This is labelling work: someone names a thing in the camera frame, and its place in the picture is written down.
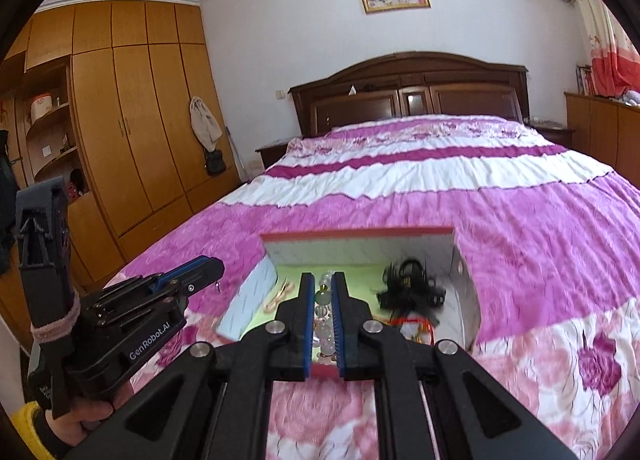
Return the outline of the left hand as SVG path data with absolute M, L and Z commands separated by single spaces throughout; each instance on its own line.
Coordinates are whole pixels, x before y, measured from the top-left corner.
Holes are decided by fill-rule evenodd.
M 106 420 L 114 412 L 124 406 L 134 395 L 134 389 L 129 382 L 122 384 L 113 396 L 111 402 L 75 398 L 70 403 L 70 410 L 61 417 L 55 418 L 51 410 L 47 410 L 47 424 L 53 434 L 68 446 L 77 446 L 89 434 L 87 423 Z

